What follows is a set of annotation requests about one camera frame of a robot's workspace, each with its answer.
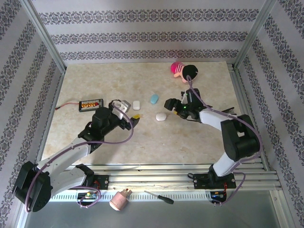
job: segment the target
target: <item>black screwdriver handle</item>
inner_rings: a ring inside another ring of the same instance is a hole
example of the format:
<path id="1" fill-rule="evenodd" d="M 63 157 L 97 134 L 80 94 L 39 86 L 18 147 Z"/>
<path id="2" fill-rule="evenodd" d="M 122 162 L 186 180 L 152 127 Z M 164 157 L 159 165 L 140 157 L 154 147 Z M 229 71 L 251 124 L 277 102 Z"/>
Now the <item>black screwdriver handle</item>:
<path id="1" fill-rule="evenodd" d="M 170 199 L 170 198 L 167 198 L 167 197 L 164 197 L 164 196 L 158 196 L 158 198 L 160 200 L 163 200 L 165 201 L 166 203 L 169 203 L 169 204 L 173 204 L 174 203 L 174 200 Z"/>

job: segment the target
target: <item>blue eraser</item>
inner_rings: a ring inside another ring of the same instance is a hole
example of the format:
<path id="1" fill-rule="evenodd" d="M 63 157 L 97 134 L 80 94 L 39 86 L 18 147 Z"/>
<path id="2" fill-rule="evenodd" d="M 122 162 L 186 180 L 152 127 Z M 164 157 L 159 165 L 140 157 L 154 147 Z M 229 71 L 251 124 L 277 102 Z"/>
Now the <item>blue eraser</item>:
<path id="1" fill-rule="evenodd" d="M 150 101 L 151 101 L 152 104 L 156 104 L 156 102 L 158 101 L 158 95 L 153 94 Z"/>

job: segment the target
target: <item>patterned wallpaper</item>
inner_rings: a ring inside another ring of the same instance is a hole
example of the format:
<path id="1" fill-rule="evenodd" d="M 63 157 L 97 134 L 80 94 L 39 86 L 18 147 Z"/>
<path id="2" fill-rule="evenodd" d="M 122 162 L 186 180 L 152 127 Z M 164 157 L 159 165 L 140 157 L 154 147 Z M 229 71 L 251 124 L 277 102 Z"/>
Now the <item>patterned wallpaper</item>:
<path id="1" fill-rule="evenodd" d="M 17 0 L 0 0 L 0 228 L 21 165 L 36 160 L 61 73 Z"/>
<path id="2" fill-rule="evenodd" d="M 304 227 L 303 15 L 301 1 L 278 1 L 239 69 L 296 227 Z"/>
<path id="3" fill-rule="evenodd" d="M 33 0 L 66 64 L 233 63 L 264 0 Z"/>

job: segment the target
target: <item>marble surface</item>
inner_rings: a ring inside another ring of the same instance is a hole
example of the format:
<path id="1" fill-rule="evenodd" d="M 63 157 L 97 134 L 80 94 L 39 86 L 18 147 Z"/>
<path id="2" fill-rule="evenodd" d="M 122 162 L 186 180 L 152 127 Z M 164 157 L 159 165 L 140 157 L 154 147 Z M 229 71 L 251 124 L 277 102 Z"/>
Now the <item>marble surface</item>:
<path id="1" fill-rule="evenodd" d="M 234 106 L 240 114 L 226 62 L 196 62 L 199 75 L 193 86 L 200 90 L 204 101 L 218 110 Z M 129 116 L 142 117 L 135 127 L 132 139 L 120 145 L 102 145 L 76 163 L 130 164 L 130 163 L 214 163 L 223 154 L 221 132 L 205 124 L 182 120 L 163 105 L 169 98 L 180 99 L 181 91 L 189 88 L 181 78 L 174 78 L 170 63 L 115 63 L 69 65 L 57 105 L 103 98 L 105 106 L 114 99 L 141 102 L 141 109 L 130 109 Z M 157 104 L 150 97 L 158 94 Z M 157 113 L 165 112 L 167 120 L 158 122 Z M 78 112 L 78 106 L 69 104 L 55 111 L 43 159 L 72 142 L 93 112 Z M 117 142 L 126 139 L 128 130 L 119 127 L 105 140 Z"/>

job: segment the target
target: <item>pink and black toy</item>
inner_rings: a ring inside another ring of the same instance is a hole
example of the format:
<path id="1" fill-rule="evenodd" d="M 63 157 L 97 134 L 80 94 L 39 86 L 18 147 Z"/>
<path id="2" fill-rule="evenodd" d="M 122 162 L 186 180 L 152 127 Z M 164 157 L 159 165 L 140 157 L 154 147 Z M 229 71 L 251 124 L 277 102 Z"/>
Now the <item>pink and black toy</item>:
<path id="1" fill-rule="evenodd" d="M 174 77 L 181 76 L 182 82 L 187 82 L 187 75 L 191 77 L 191 79 L 195 79 L 196 75 L 198 75 L 199 70 L 194 65 L 186 65 L 181 62 L 175 62 L 171 65 L 171 72 L 174 74 Z"/>

